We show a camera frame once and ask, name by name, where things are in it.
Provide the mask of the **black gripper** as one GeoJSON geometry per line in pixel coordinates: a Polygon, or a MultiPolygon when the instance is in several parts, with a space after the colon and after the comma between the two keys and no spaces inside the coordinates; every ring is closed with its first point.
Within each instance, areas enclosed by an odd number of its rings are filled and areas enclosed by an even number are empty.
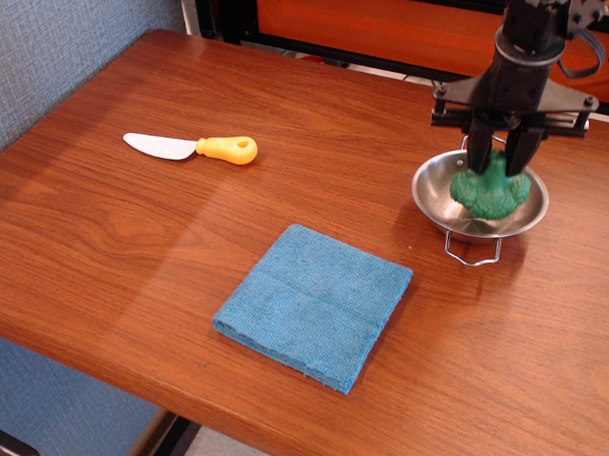
{"type": "Polygon", "coordinates": [[[431,124],[468,132],[469,169],[478,175],[486,171],[494,129],[509,132],[507,176],[521,173],[548,136],[585,136],[599,100],[549,78],[565,47],[566,41],[557,37],[539,54],[521,48],[498,30],[486,72],[435,87],[431,124]]]}

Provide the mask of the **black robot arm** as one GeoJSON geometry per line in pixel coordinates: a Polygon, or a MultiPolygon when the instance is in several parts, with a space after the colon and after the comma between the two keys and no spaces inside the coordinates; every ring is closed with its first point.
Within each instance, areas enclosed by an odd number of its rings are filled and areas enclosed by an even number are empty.
{"type": "Polygon", "coordinates": [[[606,2],[506,0],[488,70],[436,87],[431,122],[462,129],[471,170],[484,174],[497,131],[507,134],[508,177],[525,169],[549,135],[585,134],[599,101],[549,76],[553,67],[569,79],[600,70],[606,50],[589,28],[605,15],[606,2]]]}

